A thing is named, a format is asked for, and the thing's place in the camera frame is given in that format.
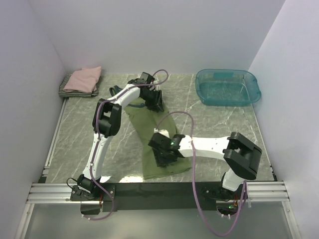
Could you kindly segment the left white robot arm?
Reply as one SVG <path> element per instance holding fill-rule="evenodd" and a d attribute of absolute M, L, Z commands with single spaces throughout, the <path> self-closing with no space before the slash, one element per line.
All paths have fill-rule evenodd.
<path fill-rule="evenodd" d="M 83 173 L 77 179 L 77 186 L 86 199 L 94 200 L 103 193 L 99 184 L 103 161 L 110 142 L 120 129 L 122 109 L 141 98 L 145 101 L 147 109 L 156 113 L 163 112 L 161 90 L 157 87 L 161 83 L 155 82 L 155 74 L 143 72 L 140 77 L 128 81 L 114 96 L 98 101 L 92 121 L 92 149 Z"/>

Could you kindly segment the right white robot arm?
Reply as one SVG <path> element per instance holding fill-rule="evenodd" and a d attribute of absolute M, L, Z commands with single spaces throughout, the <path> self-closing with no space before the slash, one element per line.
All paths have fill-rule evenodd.
<path fill-rule="evenodd" d="M 191 137 L 176 134 L 169 138 L 166 130 L 157 130 L 148 146 L 153 150 L 158 167 L 166 167 L 179 158 L 199 156 L 225 161 L 229 169 L 224 173 L 219 194 L 231 198 L 244 181 L 255 180 L 262 150 L 238 132 L 219 138 Z"/>

